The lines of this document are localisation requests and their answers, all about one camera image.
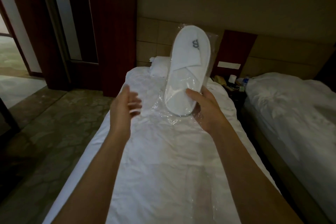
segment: wooden headboard panel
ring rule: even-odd
[[[334,50],[332,44],[258,35],[240,76],[279,72],[313,79]]]

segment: left hand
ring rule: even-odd
[[[126,84],[120,94],[113,100],[110,107],[110,131],[118,138],[128,141],[131,136],[131,119],[140,114],[135,109],[140,109],[141,99],[138,93],[130,92]]]

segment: hand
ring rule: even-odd
[[[120,94],[113,100],[110,106],[110,132],[118,138],[128,141],[131,136],[131,119],[140,114],[141,99],[138,93],[130,92],[125,85]]]
[[[198,103],[193,116],[204,131],[212,135],[228,122],[215,97],[206,87],[202,86],[202,94],[191,89],[186,89],[185,92]]]

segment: right hand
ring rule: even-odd
[[[199,104],[196,105],[194,118],[204,131],[212,135],[228,122],[215,97],[206,87],[202,86],[202,94],[191,89],[186,89],[185,92]]]

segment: white duvet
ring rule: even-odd
[[[270,142],[336,223],[336,93],[319,81],[279,73],[250,79],[246,93],[277,137]]]
[[[132,120],[106,223],[240,223],[212,138],[190,117],[172,125],[152,107],[165,78],[150,77],[137,67],[125,83],[143,100],[142,114]],[[209,80],[221,110],[242,143],[274,184],[236,117],[226,91]],[[110,127],[108,113],[84,151],[44,224],[52,222],[99,150]]]

